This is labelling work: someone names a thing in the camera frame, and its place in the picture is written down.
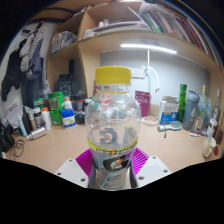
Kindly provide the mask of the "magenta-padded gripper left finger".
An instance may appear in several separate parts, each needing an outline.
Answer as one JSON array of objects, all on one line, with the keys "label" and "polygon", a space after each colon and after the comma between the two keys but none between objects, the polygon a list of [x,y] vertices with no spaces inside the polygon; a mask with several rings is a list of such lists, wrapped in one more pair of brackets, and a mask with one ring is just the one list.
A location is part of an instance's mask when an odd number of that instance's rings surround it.
[{"label": "magenta-padded gripper left finger", "polygon": [[67,159],[55,175],[83,188],[94,188],[95,167],[91,151],[86,150],[76,159]]}]

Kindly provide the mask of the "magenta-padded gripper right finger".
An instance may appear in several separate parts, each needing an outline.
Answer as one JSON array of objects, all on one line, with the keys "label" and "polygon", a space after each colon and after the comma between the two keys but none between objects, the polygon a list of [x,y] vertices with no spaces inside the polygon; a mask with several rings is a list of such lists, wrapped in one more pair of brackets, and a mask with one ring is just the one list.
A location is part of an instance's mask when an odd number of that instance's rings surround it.
[{"label": "magenta-padded gripper right finger", "polygon": [[132,188],[146,186],[170,174],[171,171],[158,156],[148,156],[139,148],[135,149],[129,173]]}]

